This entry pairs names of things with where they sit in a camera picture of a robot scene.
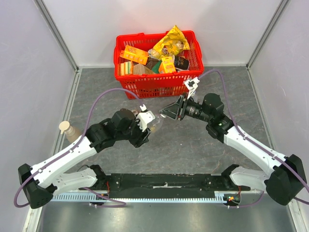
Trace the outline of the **clear plastic bottle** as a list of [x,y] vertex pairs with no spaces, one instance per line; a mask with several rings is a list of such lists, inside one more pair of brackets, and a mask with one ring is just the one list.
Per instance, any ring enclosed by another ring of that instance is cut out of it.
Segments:
[[164,115],[155,114],[155,118],[148,124],[151,133],[157,132],[163,125]]

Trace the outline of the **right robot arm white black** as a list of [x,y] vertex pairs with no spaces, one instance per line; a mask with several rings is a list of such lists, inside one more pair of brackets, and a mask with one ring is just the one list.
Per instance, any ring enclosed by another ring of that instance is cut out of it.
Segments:
[[301,158],[279,153],[247,134],[224,114],[224,104],[217,94],[206,94],[202,103],[182,94],[159,112],[174,120],[189,116],[206,122],[206,130],[212,138],[236,149],[260,167],[260,171],[239,165],[229,167],[227,175],[221,178],[226,190],[236,186],[259,189],[276,203],[287,205],[307,185]]

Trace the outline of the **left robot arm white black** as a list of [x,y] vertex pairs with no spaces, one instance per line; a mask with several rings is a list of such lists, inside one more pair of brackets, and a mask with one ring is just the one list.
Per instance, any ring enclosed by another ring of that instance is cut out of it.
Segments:
[[18,167],[19,191],[24,192],[32,209],[40,208],[54,196],[79,188],[100,190],[106,186],[105,173],[98,165],[68,174],[66,171],[118,141],[129,141],[135,148],[148,142],[149,124],[155,119],[151,111],[135,115],[128,109],[116,111],[111,118],[91,125],[68,147],[36,165]]

